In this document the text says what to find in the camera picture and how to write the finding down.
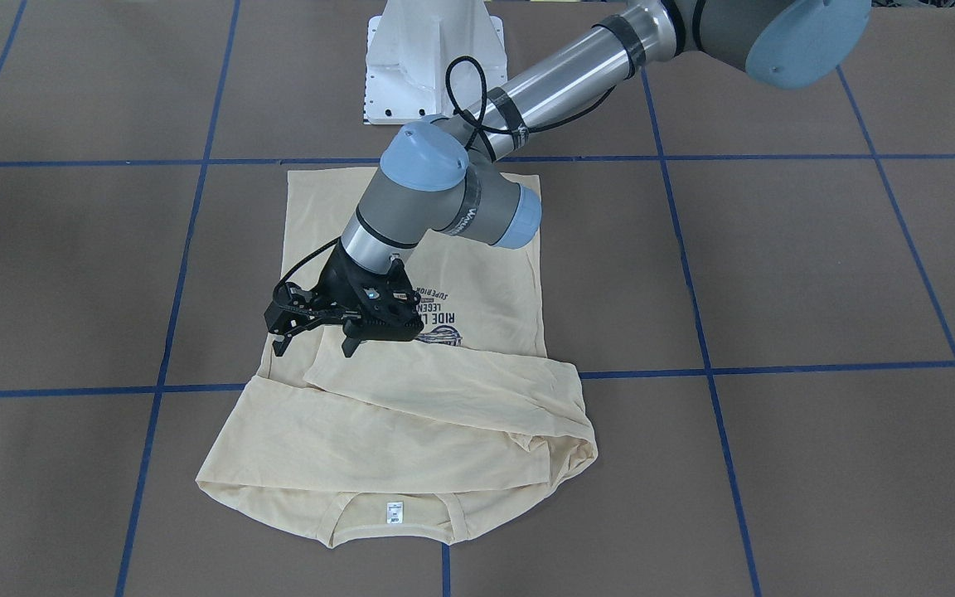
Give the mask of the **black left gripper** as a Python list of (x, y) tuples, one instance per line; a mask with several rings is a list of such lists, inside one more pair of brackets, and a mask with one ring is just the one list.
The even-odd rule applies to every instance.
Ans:
[(405, 262), (390, 258), (390, 269), (375, 274), (360, 267), (343, 248), (334, 248), (316, 284), (316, 309), (337, 311), (342, 355), (351, 358), (366, 341), (410, 342), (424, 328), (420, 297)]

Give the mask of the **left robot arm grey silver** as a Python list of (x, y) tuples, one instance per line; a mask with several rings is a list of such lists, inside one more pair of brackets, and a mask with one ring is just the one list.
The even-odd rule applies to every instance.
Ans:
[(341, 326), (346, 357), (367, 341), (409, 342), (424, 328), (405, 261), (428, 231), (520, 249), (541, 226), (527, 187), (494, 167), (597, 109), (647, 63), (700, 51), (780, 90), (799, 90), (833, 71), (863, 36), (868, 1), (629, 1), (553, 56), (489, 87), (470, 107), (401, 126), (340, 237), (318, 283), (284, 277), (265, 311), (272, 348)]

